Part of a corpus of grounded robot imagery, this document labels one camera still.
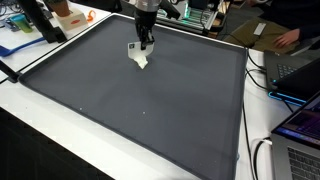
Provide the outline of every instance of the desk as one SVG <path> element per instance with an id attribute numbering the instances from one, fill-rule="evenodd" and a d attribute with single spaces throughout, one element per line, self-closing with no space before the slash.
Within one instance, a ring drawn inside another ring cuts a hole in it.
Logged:
<path id="1" fill-rule="evenodd" d="M 90 10 L 94 9 L 75 3 L 70 3 L 70 6 L 78 8 L 85 14 L 85 16 L 88 15 Z M 94 9 L 94 11 L 96 12 L 96 17 L 92 22 L 88 24 L 89 27 L 111 14 L 110 12 L 102 11 L 99 9 Z M 51 19 L 50 22 L 54 27 L 59 25 L 55 19 Z M 72 37 L 76 36 L 86 28 L 86 26 L 82 26 L 71 31 L 65 32 L 67 39 L 71 39 Z M 41 33 L 35 27 L 33 27 L 33 29 L 34 30 L 32 33 L 26 34 L 22 31 L 11 32 L 7 28 L 2 28 L 0 29 L 0 44 L 6 48 L 11 49 L 24 43 L 30 42 L 32 40 L 35 40 L 39 37 L 42 37 Z M 35 45 L 29 46 L 27 48 L 21 49 L 20 51 L 16 52 L 15 54 L 12 54 L 11 56 L 4 58 L 1 57 L 0 59 L 14 71 L 19 71 L 20 69 L 24 68 L 28 64 L 32 63 L 39 57 L 43 56 L 44 54 L 50 52 L 51 50 L 57 48 L 60 45 L 61 44 L 57 42 L 48 44 L 46 41 L 43 41 Z M 7 75 L 0 71 L 0 82 L 5 78 L 7 78 Z"/>
<path id="2" fill-rule="evenodd" d="M 58 47 L 54 52 L 72 40 Z M 262 64 L 261 52 L 252 50 L 250 54 L 257 63 Z M 47 56 L 23 70 L 22 73 Z M 251 62 L 248 62 L 248 68 L 254 68 Z M 262 75 L 253 75 L 258 83 L 264 85 Z M 20 83 L 12 84 L 5 81 L 0 84 L 0 94 L 5 94 L 0 98 L 0 106 L 3 109 L 114 179 L 198 179 L 166 159 L 27 89 Z M 269 136 L 270 130 L 290 114 L 282 102 L 268 98 L 266 92 L 257 88 L 249 78 L 246 80 L 244 101 L 251 144 L 256 138 Z M 239 153 L 236 179 L 252 179 L 243 123 Z M 258 158 L 259 178 L 273 179 L 270 149 L 262 148 Z"/>

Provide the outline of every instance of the white table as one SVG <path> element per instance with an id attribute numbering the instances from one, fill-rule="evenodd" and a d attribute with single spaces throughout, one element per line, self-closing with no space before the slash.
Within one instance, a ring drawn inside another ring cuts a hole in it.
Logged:
<path id="1" fill-rule="evenodd" d="M 96 17 L 94 18 L 94 20 L 88 23 L 89 27 L 111 14 L 110 12 L 107 12 L 107 11 L 102 11 L 99 9 L 95 9 L 95 8 L 91 8 L 91 7 L 87 7 L 87 6 L 83 6 L 75 3 L 69 3 L 69 5 L 71 7 L 75 7 L 81 10 L 85 16 L 88 15 L 90 10 L 94 10 L 96 12 Z M 54 27 L 60 26 L 59 23 L 54 18 L 50 19 L 50 22 Z M 71 31 L 64 31 L 64 32 L 67 39 L 71 39 L 72 37 L 76 36 L 86 28 L 88 27 L 81 26 Z M 36 29 L 36 27 L 33 27 L 33 32 L 28 34 L 23 33 L 22 31 L 12 32 L 8 28 L 0 29 L 0 45 L 9 49 L 15 48 L 19 45 L 38 39 L 40 37 L 42 37 L 42 35 Z M 43 42 L 34 44 L 32 46 L 26 47 L 24 49 L 21 49 L 20 51 L 8 57 L 0 57 L 0 59 L 14 71 L 19 71 L 20 69 L 24 68 L 31 62 L 37 60 L 42 55 L 50 52 L 51 50 L 53 50 L 54 48 L 60 45 L 61 44 L 57 42 L 49 44 L 46 41 L 43 41 Z M 7 78 L 7 75 L 0 71 L 0 82 L 5 78 Z"/>
<path id="2" fill-rule="evenodd" d="M 262 64 L 261 52 L 252 50 L 250 54 L 258 64 Z M 248 68 L 254 68 L 251 62 L 248 62 Z M 254 72 L 252 74 L 258 83 L 264 85 L 262 75 Z M 0 98 L 0 106 L 6 111 L 115 179 L 198 179 L 153 152 L 27 89 L 20 83 L 12 84 L 6 81 L 0 84 L 0 94 L 5 94 Z M 269 136 L 270 131 L 290 114 L 282 102 L 267 97 L 267 93 L 256 87 L 249 78 L 246 80 L 244 101 L 250 143 L 257 138 Z M 243 123 L 239 153 L 236 179 L 250 180 L 252 177 Z M 259 179 L 273 178 L 271 151 L 267 146 L 263 146 L 259 152 L 258 165 Z"/>

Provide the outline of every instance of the person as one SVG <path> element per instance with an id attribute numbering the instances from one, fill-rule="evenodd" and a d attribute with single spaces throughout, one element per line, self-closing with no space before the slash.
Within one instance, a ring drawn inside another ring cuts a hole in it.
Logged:
<path id="1" fill-rule="evenodd" d="M 260 5 L 256 0 L 246 1 L 251 7 Z M 254 32 L 260 23 L 265 27 L 256 35 Z M 320 36 L 320 0 L 273 0 L 263 14 L 244 23 L 224 41 L 285 54 L 294 50 L 300 41 L 317 36 Z"/>

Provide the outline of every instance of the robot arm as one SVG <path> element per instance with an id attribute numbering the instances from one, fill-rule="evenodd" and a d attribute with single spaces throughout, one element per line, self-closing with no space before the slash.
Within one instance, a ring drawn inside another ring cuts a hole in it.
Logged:
<path id="1" fill-rule="evenodd" d="M 168 18 L 178 19 L 180 13 L 168 0 L 126 0 L 135 6 L 135 25 L 137 35 L 141 41 L 141 50 L 154 43 L 152 27 L 156 23 L 159 8 L 167 12 Z"/>

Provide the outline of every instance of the laptop keyboard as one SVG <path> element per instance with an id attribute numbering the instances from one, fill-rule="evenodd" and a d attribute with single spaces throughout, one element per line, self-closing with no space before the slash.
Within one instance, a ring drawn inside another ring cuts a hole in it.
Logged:
<path id="1" fill-rule="evenodd" d="M 320 180 L 320 159 L 288 148 L 293 180 Z"/>
<path id="2" fill-rule="evenodd" d="M 290 73 L 294 72 L 295 70 L 297 70 L 297 69 L 290 67 L 290 66 L 283 65 L 283 64 L 278 64 L 278 73 L 279 73 L 280 78 L 283 78 L 283 77 L 289 75 Z"/>

